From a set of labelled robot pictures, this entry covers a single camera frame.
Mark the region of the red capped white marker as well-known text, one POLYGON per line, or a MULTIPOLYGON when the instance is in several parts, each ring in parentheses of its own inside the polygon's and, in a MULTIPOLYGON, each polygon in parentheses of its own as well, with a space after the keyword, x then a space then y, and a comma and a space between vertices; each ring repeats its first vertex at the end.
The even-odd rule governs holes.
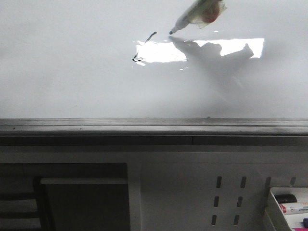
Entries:
POLYGON ((285 203, 279 204, 284 215, 303 214, 308 212, 307 203, 285 203))

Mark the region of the white pegboard panel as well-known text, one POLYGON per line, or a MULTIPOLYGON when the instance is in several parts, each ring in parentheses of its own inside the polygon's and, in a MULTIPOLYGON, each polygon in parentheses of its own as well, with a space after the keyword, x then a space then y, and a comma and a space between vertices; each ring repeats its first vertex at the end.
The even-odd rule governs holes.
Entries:
POLYGON ((308 184, 306 152, 128 156, 133 231, 262 231, 270 187, 308 184))

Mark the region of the dark framed panel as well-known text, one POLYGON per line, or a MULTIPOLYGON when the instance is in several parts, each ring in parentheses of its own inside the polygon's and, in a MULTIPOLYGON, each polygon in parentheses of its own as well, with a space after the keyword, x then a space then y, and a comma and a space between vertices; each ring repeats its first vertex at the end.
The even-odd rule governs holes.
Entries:
POLYGON ((57 231, 129 231, 125 163, 39 164, 57 231))

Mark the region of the black marker in tray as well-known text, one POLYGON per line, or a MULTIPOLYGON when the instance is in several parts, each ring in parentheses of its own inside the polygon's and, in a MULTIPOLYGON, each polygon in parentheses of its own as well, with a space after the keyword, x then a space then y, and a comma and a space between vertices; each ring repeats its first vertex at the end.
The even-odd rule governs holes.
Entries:
POLYGON ((277 194, 274 197, 279 204, 297 203, 297 198, 293 194, 277 194))

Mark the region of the white black-tipped whiteboard marker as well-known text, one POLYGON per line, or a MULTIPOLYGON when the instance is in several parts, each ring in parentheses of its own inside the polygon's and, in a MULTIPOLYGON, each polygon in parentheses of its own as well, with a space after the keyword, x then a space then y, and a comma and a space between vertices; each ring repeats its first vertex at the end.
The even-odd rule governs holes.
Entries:
POLYGON ((227 9, 222 0, 196 0, 176 21, 170 35, 184 29, 189 24, 200 29, 213 23, 227 9))

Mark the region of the white marker tray bin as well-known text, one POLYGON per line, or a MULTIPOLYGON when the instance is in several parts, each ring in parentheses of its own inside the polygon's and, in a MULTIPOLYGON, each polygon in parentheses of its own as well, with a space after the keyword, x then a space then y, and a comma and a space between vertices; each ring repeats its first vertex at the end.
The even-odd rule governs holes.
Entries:
POLYGON ((264 213, 264 223, 268 231, 306 231, 302 220, 308 218, 308 213, 284 215, 279 207, 274 195, 293 194, 297 198, 297 203, 308 203, 308 189, 272 187, 269 190, 267 206, 264 213))

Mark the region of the white whiteboard with metal frame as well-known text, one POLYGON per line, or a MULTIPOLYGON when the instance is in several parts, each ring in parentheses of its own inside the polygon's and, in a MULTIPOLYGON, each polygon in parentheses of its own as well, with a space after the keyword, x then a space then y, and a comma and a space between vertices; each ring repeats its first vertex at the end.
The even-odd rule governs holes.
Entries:
POLYGON ((0 139, 308 134, 308 3, 3 0, 0 139))

